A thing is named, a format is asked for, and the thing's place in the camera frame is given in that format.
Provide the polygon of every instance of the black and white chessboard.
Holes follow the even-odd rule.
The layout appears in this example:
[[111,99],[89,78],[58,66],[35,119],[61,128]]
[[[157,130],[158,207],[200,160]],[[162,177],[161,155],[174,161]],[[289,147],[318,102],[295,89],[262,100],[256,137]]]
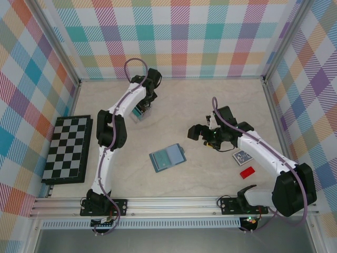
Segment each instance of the black and white chessboard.
[[93,120],[90,115],[57,118],[42,183],[82,183]]

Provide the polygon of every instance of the pastel plaid backdrop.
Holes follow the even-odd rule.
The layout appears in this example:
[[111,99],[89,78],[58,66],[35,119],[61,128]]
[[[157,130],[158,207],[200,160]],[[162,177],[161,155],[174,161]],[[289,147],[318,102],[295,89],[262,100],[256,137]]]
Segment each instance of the pastel plaid backdrop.
[[314,168],[327,240],[337,246],[337,1],[316,0],[271,91],[294,159]]
[[0,2],[0,252],[18,252],[75,85],[23,0]]
[[[125,78],[123,65],[131,57],[144,59],[165,77],[260,76],[266,49],[280,36],[275,29],[287,19],[283,11],[290,2],[52,0],[53,13],[44,1],[40,5],[79,76],[90,79]],[[143,71],[138,63],[128,69],[131,75]]]

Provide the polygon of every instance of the beige floor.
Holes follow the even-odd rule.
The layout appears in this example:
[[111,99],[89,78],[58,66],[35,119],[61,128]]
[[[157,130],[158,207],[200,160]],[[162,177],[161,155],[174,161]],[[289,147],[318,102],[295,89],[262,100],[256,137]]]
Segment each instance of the beige floor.
[[[125,81],[83,83],[75,115],[90,114],[94,119],[90,153],[84,183],[55,186],[52,197],[84,197],[95,177],[98,162],[96,116],[111,107],[125,92]],[[219,107],[229,105],[238,122],[246,121],[270,145],[280,150],[276,131],[260,80],[163,80],[156,90],[151,116],[135,124],[126,119],[127,141],[114,166],[114,197],[177,197],[235,195],[251,184],[271,181],[255,161],[239,167],[232,158],[238,149],[219,153],[203,141],[187,138],[194,124],[206,124],[212,111],[212,97]],[[155,173],[149,153],[179,143],[187,161]],[[230,148],[223,143],[222,149]],[[239,173],[253,166],[256,173],[242,179]]]

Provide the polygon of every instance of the red block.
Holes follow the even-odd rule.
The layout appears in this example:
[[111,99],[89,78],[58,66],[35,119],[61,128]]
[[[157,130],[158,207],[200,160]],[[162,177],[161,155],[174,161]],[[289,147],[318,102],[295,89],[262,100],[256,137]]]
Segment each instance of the red block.
[[245,169],[244,171],[242,171],[240,175],[243,179],[245,179],[246,177],[249,177],[254,172],[255,170],[253,169],[253,167],[249,167],[248,169]]

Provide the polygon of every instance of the purple cable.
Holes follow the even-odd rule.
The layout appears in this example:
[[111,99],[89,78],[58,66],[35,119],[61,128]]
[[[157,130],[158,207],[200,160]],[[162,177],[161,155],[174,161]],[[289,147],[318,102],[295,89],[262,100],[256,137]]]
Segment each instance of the purple cable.
[[[102,170],[102,164],[103,164],[103,160],[105,158],[105,154],[106,154],[106,151],[111,149],[113,147],[113,145],[115,144],[116,142],[116,125],[115,125],[115,116],[116,116],[116,112],[117,110],[119,109],[120,105],[122,104],[122,102],[127,98],[127,96],[129,96],[132,92],[134,92],[135,90],[137,90],[139,87],[142,86],[142,84],[145,82],[145,80],[147,79],[147,74],[148,74],[148,68],[147,68],[147,65],[146,63],[142,60],[142,59],[139,59],[139,58],[131,58],[131,59],[128,59],[125,63],[124,63],[124,73],[126,75],[126,78],[127,80],[129,81],[129,83],[131,82],[130,80],[130,77],[128,76],[127,74],[127,71],[126,71],[126,67],[127,67],[127,64],[130,62],[130,61],[133,61],[133,60],[136,60],[136,61],[141,61],[144,66],[145,66],[145,69],[146,69],[146,74],[145,74],[145,77],[144,79],[141,81],[141,83],[136,87],[136,88],[133,88],[131,91],[127,92],[122,98],[121,100],[118,102],[117,106],[115,107],[114,109],[114,112],[112,114],[112,128],[113,128],[113,138],[112,138],[112,142],[111,144],[109,145],[109,147],[105,148],[104,151],[103,151],[103,155],[102,155],[102,158],[101,158],[101,161],[100,161],[100,166],[98,167],[98,184],[100,185],[100,188],[104,194],[104,196],[114,205],[114,207],[116,208],[117,210],[117,222],[115,223],[115,225],[109,229],[109,231],[105,232],[105,233],[101,233],[101,236],[103,235],[108,235],[109,233],[111,233],[119,224],[120,222],[120,218],[121,218],[121,211],[120,211],[120,208],[118,207],[118,205],[116,204],[115,201],[113,201],[112,198],[110,198],[110,196],[106,193],[106,191],[104,190],[103,188],[103,185],[101,183],[101,170]],[[98,232],[96,231],[96,227],[97,226],[94,226],[94,231],[96,233],[96,235],[98,234]]]
[[[303,216],[302,216],[302,219],[300,222],[296,223],[296,224],[293,224],[293,223],[289,223],[287,221],[287,223],[297,227],[297,226],[301,226],[302,224],[305,223],[305,220],[306,220],[306,216],[308,215],[308,200],[306,199],[306,194],[305,194],[305,189],[304,189],[304,186],[303,186],[303,183],[300,179],[300,177],[297,175],[297,173],[294,171],[294,169],[281,157],[279,156],[274,150],[272,150],[268,145],[266,145],[264,142],[260,141],[258,138],[254,137],[253,135],[239,129],[239,128],[236,128],[235,126],[229,124],[228,122],[226,122],[220,115],[218,109],[217,109],[217,99],[216,97],[213,97],[212,98],[212,105],[213,105],[213,110],[215,112],[215,114],[219,117],[219,119],[225,123],[228,127],[230,127],[231,129],[234,129],[235,131],[238,131],[242,134],[245,134],[247,135],[248,137],[252,138],[254,141],[258,142],[259,144],[261,144],[262,146],[264,146],[269,152],[271,152],[276,158],[278,158],[290,171],[291,173],[293,173],[294,177],[296,178],[297,182],[299,183],[299,186],[300,186],[300,189],[301,189],[301,192],[302,192],[302,196],[303,196],[303,205],[304,205],[304,210],[303,210]],[[273,210],[270,209],[270,211],[272,213],[274,213],[274,216],[272,218],[274,218],[275,216],[279,216],[281,217],[282,219],[285,220],[285,218],[281,215],[279,215],[276,212],[274,212]]]

